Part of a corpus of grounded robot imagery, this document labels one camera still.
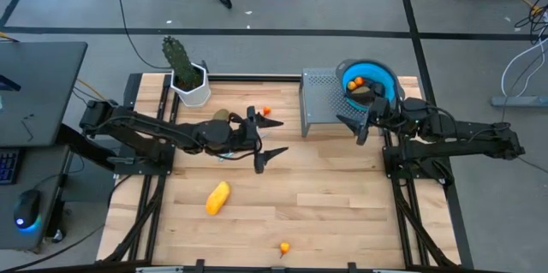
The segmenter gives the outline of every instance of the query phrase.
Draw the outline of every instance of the white cable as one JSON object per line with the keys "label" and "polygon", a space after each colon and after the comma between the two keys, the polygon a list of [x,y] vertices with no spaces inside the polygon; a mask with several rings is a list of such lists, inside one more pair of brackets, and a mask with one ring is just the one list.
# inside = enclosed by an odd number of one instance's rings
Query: white cable
{"label": "white cable", "polygon": [[[542,32],[540,32],[539,34],[539,41],[542,37],[542,34],[545,32],[546,30],[546,27],[544,27],[544,29],[542,29]],[[521,90],[520,94],[516,95],[517,97],[520,97],[526,90],[527,90],[527,87],[529,86],[529,79],[535,74],[537,73],[537,71],[542,68],[542,66],[545,64],[545,47],[542,45],[542,43],[540,44],[540,51],[542,51],[542,62],[540,63],[540,65],[525,79],[525,86],[523,87],[523,90]]]}
{"label": "white cable", "polygon": [[[541,36],[542,34],[545,32],[546,30],[546,27],[540,32],[540,35],[539,35],[539,41],[541,40]],[[514,63],[515,60],[517,60],[519,57],[527,54],[529,51],[531,50],[534,50],[536,49],[537,47],[540,46],[540,49],[542,50],[542,62],[540,63],[540,65],[527,77],[527,79],[525,80],[525,86],[523,87],[523,89],[521,90],[521,92],[516,95],[517,97],[520,97],[526,90],[527,90],[527,86],[529,85],[529,79],[531,78],[531,76],[533,76],[535,73],[537,73],[537,71],[539,71],[539,69],[545,64],[545,49],[544,49],[544,43],[547,41],[548,39],[545,39],[544,41],[540,41],[540,43],[536,44],[535,46],[529,48],[528,50],[525,50],[523,51],[520,55],[518,56],[515,56],[514,59],[512,59],[510,61],[510,63],[508,63],[508,65],[506,66],[506,68],[504,69],[504,72],[503,72],[503,77],[501,78],[500,80],[500,88],[501,90],[503,91],[503,94],[505,97],[508,97],[508,94],[506,94],[506,91],[504,90],[504,79],[506,77],[506,73],[508,72],[509,68],[512,66],[512,63]]]}

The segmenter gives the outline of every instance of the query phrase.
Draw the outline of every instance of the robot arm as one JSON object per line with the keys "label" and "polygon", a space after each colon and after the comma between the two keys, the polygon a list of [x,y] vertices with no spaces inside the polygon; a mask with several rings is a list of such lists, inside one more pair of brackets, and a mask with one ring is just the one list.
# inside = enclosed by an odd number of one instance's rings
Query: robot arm
{"label": "robot arm", "polygon": [[[222,111],[217,119],[196,124],[173,124],[163,122],[134,112],[122,106],[113,106],[108,102],[90,101],[86,113],[80,121],[80,127],[85,135],[110,135],[125,145],[135,149],[142,158],[159,163],[162,160],[165,143],[175,145],[188,154],[205,152],[209,155],[227,160],[254,156],[254,168],[258,174],[265,169],[266,163],[276,155],[287,150],[287,147],[271,151],[262,150],[262,141],[257,128],[272,128],[283,125],[283,122],[264,118],[255,113],[253,106],[247,108],[247,117]],[[237,123],[233,129],[230,123]],[[138,133],[154,138],[145,138]],[[230,152],[248,153],[240,157],[224,157]]]}
{"label": "robot arm", "polygon": [[473,154],[511,160],[525,153],[509,123],[456,121],[447,111],[419,98],[401,100],[396,97],[391,105],[387,98],[376,97],[361,121],[337,117],[357,136],[358,145],[365,143],[371,126],[388,129],[406,139],[419,136],[429,142],[408,140],[397,154],[402,161]]}

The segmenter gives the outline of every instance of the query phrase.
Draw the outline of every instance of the desk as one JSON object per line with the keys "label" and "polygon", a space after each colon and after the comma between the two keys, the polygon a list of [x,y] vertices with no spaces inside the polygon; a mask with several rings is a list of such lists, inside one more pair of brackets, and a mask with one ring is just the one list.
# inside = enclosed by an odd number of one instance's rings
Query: desk
{"label": "desk", "polygon": [[51,178],[38,187],[41,197],[36,227],[25,231],[18,229],[13,219],[14,205],[22,192],[33,188],[50,175],[60,175],[67,165],[68,155],[69,148],[65,145],[26,149],[17,184],[0,187],[0,249],[31,250],[40,244],[60,193],[61,176]]}
{"label": "desk", "polygon": [[[220,163],[205,154],[177,151],[152,264],[194,265],[203,258],[207,266],[346,268],[356,262],[358,268],[403,268],[392,187],[381,155],[383,138],[372,130],[366,144],[357,146],[342,124],[325,124],[312,126],[303,139],[298,82],[214,80],[222,78],[210,78],[212,95],[205,108],[181,104],[177,122],[209,120],[224,107],[245,114],[248,105],[259,110],[269,105],[270,118],[284,125],[264,131],[265,149],[289,149],[270,161],[263,175],[254,173],[251,159]],[[136,111],[156,116],[163,81],[164,74],[142,75]],[[420,96],[415,77],[400,81],[406,96]],[[98,258],[108,256],[133,224],[142,181],[134,175],[113,195]],[[231,185],[232,194],[219,214],[210,217],[205,202],[220,181]],[[416,180],[415,186],[426,230],[459,263],[444,190],[431,180]],[[417,264],[410,226],[408,231]],[[292,249],[279,258],[283,241]],[[141,242],[139,258],[145,249]]]}
{"label": "desk", "polygon": [[[18,92],[0,92],[0,147],[23,147],[24,151],[16,184],[0,186],[0,249],[35,249],[52,216],[59,217],[52,213],[63,209],[60,176],[39,186],[40,223],[33,231],[21,232],[13,220],[19,195],[44,178],[60,175],[70,149],[103,161],[114,155],[62,124],[86,48],[84,42],[0,44],[0,73],[21,86]],[[52,226],[57,230],[57,223]]]}
{"label": "desk", "polygon": [[[0,146],[52,145],[86,54],[84,42],[2,43],[0,73],[21,86],[0,92]],[[29,133],[22,125],[25,120]]]}

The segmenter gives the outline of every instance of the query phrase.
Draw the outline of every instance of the cactus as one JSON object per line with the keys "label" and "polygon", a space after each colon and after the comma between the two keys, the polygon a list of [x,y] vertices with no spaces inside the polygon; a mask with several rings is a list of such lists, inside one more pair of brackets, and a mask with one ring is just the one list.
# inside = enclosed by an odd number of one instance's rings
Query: cactus
{"label": "cactus", "polygon": [[187,52],[179,40],[165,37],[162,52],[174,70],[174,84],[189,92],[202,84],[203,76],[188,60]]}

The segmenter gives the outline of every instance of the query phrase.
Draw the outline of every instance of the perforated metal shelf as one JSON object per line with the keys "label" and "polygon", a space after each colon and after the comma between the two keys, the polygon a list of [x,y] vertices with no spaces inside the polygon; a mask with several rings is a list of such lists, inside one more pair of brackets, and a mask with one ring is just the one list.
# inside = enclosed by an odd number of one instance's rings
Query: perforated metal shelf
{"label": "perforated metal shelf", "polygon": [[358,120],[366,115],[344,98],[335,68],[303,69],[299,95],[302,137],[307,136],[311,124],[341,123],[337,114]]}

